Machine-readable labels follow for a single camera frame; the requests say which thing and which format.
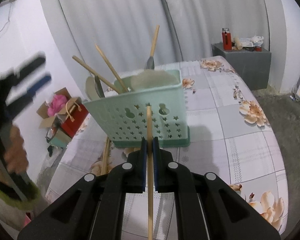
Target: bottle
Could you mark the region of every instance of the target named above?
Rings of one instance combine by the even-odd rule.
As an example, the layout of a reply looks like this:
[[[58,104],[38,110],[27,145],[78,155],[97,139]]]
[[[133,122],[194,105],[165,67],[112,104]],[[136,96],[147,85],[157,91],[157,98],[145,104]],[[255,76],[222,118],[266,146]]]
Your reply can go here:
[[[222,42],[224,50],[232,50],[231,33],[229,28],[222,28]]]

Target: red gift bag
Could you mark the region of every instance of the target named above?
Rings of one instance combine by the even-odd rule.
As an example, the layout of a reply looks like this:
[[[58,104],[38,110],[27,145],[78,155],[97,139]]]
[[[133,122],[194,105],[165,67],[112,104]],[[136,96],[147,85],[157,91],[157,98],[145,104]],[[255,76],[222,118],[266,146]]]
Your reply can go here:
[[[68,102],[66,103],[66,111],[68,113],[68,116],[65,120],[65,122],[61,125],[61,128],[71,137],[73,138],[77,130],[79,129],[80,125],[88,115],[88,110],[84,107],[84,105],[80,104],[78,105],[76,102],[74,102],[77,107],[76,109],[70,113],[68,110]]]

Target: gray cabinet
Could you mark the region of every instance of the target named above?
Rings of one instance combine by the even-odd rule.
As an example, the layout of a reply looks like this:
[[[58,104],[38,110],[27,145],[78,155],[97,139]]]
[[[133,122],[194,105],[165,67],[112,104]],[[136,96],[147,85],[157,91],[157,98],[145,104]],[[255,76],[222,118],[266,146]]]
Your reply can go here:
[[[266,88],[268,85],[271,52],[262,51],[224,50],[222,43],[212,44],[213,56],[224,57],[235,69],[250,90]]]

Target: wooden stick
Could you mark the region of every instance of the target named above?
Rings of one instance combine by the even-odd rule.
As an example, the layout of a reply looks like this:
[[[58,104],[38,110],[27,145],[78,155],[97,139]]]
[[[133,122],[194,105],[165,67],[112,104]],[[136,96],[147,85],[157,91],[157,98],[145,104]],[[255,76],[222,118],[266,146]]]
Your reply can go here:
[[[125,92],[129,92],[129,90],[127,89],[126,85],[124,84],[124,82],[122,81],[122,79],[119,77],[118,73],[115,71],[115,69],[111,65],[110,61],[107,59],[106,55],[103,53],[103,51],[99,48],[99,46],[97,44],[95,44],[95,46],[96,46],[97,51],[100,53],[101,57],[105,61],[105,63],[110,68],[111,72],[114,74],[115,78],[119,81],[119,83],[123,87],[124,91]]]
[[[100,76],[94,69],[92,69],[91,67],[89,67],[87,64],[85,64],[81,59],[79,59],[76,56],[72,56],[72,58],[78,62],[81,66],[83,66],[86,70],[88,70],[90,73],[92,73],[95,76],[98,76],[99,79],[106,84],[108,87],[112,88],[114,91],[116,91],[118,94],[120,94],[121,92],[108,80],[106,80],[104,77]]]
[[[147,106],[147,167],[148,167],[148,240],[153,240],[153,155],[152,155],[152,114]]]
[[[107,173],[108,156],[109,156],[110,139],[107,137],[105,147],[103,149],[101,175]]]
[[[152,46],[151,46],[151,52],[150,52],[150,57],[154,56],[154,51],[155,51],[155,46],[157,45],[157,39],[158,39],[158,33],[159,33],[159,25],[157,25],[155,32],[154,32],[154,36],[152,39]]]

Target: cardboard box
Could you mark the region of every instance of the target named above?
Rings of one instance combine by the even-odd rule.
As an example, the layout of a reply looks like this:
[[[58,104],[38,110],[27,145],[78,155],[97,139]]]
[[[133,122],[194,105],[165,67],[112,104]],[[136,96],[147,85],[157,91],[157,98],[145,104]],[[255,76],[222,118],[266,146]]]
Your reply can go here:
[[[59,91],[55,92],[56,95],[64,95],[66,96],[66,98],[70,101],[68,103],[68,110],[70,111],[70,109],[72,109],[72,106],[74,105],[74,102],[77,102],[78,104],[81,103],[81,99],[80,97],[71,97],[68,90],[66,88],[62,88]],[[55,116],[48,116],[48,106],[46,105],[46,103],[44,102],[39,109],[37,110],[37,114],[39,116],[42,117],[42,121],[39,125],[39,129],[42,128],[49,128],[51,127],[51,125],[53,124],[54,120],[56,119],[56,115]],[[67,115],[67,111],[66,111],[66,106],[64,106],[59,112],[58,115]]]

